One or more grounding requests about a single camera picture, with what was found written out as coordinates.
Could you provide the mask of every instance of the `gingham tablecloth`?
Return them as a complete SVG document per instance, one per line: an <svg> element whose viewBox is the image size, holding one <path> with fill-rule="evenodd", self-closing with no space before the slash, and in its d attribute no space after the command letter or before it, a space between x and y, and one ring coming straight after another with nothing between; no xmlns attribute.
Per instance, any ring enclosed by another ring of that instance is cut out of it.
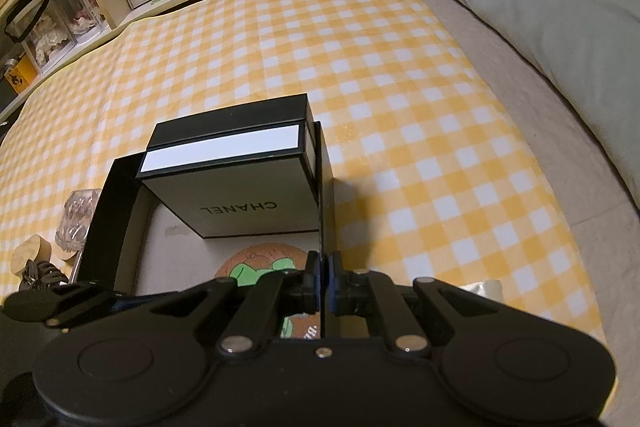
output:
<svg viewBox="0 0 640 427"><path fill-rule="evenodd" d="M326 135L348 267L499 279L510 305L603 338L535 158L420 0L204 0L53 75L0 148L0 293L17 289L13 249L39 233L55 256L69 193L100 187L157 122L299 92Z"/></svg>

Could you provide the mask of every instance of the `metal screw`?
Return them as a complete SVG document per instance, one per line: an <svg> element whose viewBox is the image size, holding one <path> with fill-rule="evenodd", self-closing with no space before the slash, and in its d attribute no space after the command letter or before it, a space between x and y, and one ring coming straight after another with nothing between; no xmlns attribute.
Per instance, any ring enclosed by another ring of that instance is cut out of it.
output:
<svg viewBox="0 0 640 427"><path fill-rule="evenodd" d="M396 338L396 347L407 353L421 351L429 345L427 339L420 335L402 335Z"/></svg>
<svg viewBox="0 0 640 427"><path fill-rule="evenodd" d="M220 347L228 353L244 353L254 347L254 343L248 337L232 335L231 337L222 339Z"/></svg>
<svg viewBox="0 0 640 427"><path fill-rule="evenodd" d="M316 349L316 357L319 359L328 359L333 353L334 350L331 347L318 347Z"/></svg>

